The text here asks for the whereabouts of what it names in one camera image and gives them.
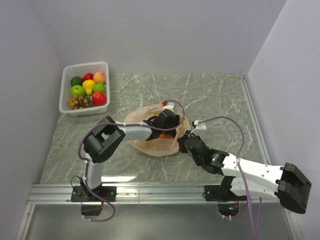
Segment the wall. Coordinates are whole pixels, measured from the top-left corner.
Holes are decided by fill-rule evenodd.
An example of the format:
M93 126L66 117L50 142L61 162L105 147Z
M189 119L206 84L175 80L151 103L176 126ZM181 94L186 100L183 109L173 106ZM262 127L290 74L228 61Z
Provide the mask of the wall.
M29 0L65 65L247 74L286 0Z
M248 84L274 164L296 164L312 182L298 220L319 239L320 1L288 0L255 59Z
M1 1L0 33L0 235L11 240L47 158L63 65L27 1Z

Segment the plastic bag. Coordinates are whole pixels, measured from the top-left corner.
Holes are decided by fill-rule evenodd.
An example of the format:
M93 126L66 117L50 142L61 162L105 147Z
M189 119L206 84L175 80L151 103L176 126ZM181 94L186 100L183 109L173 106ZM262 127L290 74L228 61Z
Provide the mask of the plastic bag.
M129 113L125 119L124 123L139 123L143 120L148 120L152 116L158 116L163 111L162 105L150 105L143 108L139 108L131 113ZM180 110L174 110L176 115L180 115L180 120L182 120L182 113ZM150 141L145 140L130 140L128 141L134 148L140 150L141 152L155 156L163 157L175 154L179 151L178 138L181 138L186 131L190 131L191 127L188 119L185 117L182 125L176 129L175 138L166 138L165 135L160 136L160 138L153 139Z

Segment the basket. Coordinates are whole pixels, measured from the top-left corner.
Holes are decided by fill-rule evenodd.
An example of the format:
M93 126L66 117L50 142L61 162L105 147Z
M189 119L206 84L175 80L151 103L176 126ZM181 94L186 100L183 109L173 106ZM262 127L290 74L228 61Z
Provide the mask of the basket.
M70 110L68 106L68 99L71 97L70 81L73 77L79 76L83 77L87 73L95 74L96 72L104 72L106 77L105 88L106 88L106 104L102 106L94 106L83 109ZM107 111L108 105L110 103L110 86L109 86L109 69L106 62L89 62L82 64L75 64L66 66L62 73L62 82L60 89L60 100L59 100L59 110L63 114L70 114L74 117L100 114Z

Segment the gray floor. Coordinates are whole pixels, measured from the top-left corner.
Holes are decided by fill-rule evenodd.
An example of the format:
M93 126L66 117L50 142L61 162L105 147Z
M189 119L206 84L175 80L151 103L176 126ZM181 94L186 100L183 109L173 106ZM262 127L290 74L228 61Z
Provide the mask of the gray floor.
M243 128L245 145L242 157L263 162L250 118L241 81L237 75L216 74L116 74L110 76L110 105L106 114L73 117L61 114L52 140L41 183L67 183L82 176L84 164L78 158L83 135L104 116L123 121L128 113L144 106L176 99L185 106L189 121L213 116L234 118ZM207 124L201 138L207 146L235 154L241 143L237 127L227 120ZM188 154L153 157L121 143L103 170L104 182L220 182L197 167Z
M248 211L232 221L217 205L116 205L108 222L81 218L79 205L37 205L28 240L253 240ZM110 215L110 208L103 209ZM253 205L257 219L258 204ZM285 210L278 203L262 206L259 240L292 240Z

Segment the marble table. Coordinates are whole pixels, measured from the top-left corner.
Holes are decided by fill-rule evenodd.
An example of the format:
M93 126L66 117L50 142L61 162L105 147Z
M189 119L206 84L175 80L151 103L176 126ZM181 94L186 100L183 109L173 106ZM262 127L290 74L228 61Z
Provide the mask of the marble table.
M217 74L115 74L110 76L110 105L107 113L73 117L61 114L41 177L42 184L68 183L82 176L84 163L78 158L78 144L83 135L104 116L123 121L128 113L167 99L185 106L189 121L213 116L229 116L243 128L245 145L241 156L262 163L253 123L237 75ZM210 148L236 154L241 144L237 127L226 119L207 124L201 138ZM103 169L105 182L220 182L196 166L187 153L153 157L122 142Z

